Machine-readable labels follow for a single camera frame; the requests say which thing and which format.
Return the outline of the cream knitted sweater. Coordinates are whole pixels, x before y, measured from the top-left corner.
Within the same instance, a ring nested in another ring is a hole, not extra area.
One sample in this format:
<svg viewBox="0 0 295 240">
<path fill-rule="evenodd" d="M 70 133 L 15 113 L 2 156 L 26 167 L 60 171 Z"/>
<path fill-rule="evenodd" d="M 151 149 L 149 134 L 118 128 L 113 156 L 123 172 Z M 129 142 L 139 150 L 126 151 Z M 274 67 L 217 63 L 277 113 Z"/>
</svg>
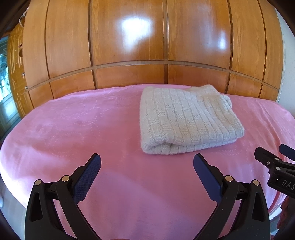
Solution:
<svg viewBox="0 0 295 240">
<path fill-rule="evenodd" d="M 212 85 L 146 87 L 140 99 L 141 148 L 176 155 L 234 143 L 245 134 L 232 101 Z"/>
</svg>

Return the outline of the pink bedspread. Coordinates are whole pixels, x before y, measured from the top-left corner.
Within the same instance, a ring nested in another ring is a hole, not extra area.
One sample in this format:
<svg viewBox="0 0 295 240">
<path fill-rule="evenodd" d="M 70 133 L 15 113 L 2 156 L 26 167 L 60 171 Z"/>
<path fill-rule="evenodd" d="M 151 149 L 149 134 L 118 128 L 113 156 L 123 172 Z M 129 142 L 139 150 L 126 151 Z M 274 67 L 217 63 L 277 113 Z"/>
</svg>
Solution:
<svg viewBox="0 0 295 240">
<path fill-rule="evenodd" d="M 1 147 L 1 176 L 25 207 L 36 179 L 71 175 L 93 153 L 102 168 L 79 208 L 102 239 L 193 239 L 214 210 L 193 168 L 198 152 L 147 155 L 140 146 L 140 97 L 146 85 L 76 92 L 31 111 Z M 201 150 L 223 174 L 260 181 L 269 211 L 284 195 L 269 188 L 261 146 L 283 157 L 294 148 L 294 117 L 273 101 L 229 95 L 245 128 L 235 143 Z"/>
</svg>

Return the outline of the window with glass panes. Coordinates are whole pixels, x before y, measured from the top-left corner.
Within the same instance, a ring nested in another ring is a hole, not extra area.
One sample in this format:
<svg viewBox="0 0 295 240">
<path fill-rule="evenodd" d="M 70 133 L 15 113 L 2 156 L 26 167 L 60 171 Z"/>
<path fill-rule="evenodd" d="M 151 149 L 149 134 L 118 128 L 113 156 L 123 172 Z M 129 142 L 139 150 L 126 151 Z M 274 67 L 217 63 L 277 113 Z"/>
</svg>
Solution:
<svg viewBox="0 0 295 240">
<path fill-rule="evenodd" d="M 9 132 L 20 122 L 20 115 L 16 108 L 15 101 L 10 87 L 8 76 L 8 36 L 1 38 L 1 89 L 0 89 L 0 107 L 1 107 L 1 141 Z"/>
</svg>

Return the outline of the glossy wooden wardrobe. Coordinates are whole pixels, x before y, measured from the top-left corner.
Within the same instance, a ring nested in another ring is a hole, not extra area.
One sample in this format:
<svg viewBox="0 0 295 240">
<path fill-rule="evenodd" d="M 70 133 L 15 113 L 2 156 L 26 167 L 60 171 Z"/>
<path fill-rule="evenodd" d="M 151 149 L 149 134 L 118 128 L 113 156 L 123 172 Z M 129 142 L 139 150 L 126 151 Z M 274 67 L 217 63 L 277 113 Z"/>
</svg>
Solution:
<svg viewBox="0 0 295 240">
<path fill-rule="evenodd" d="M 21 117 L 73 92 L 145 83 L 276 100 L 283 56 L 268 1 L 28 1 L 8 38 Z"/>
</svg>

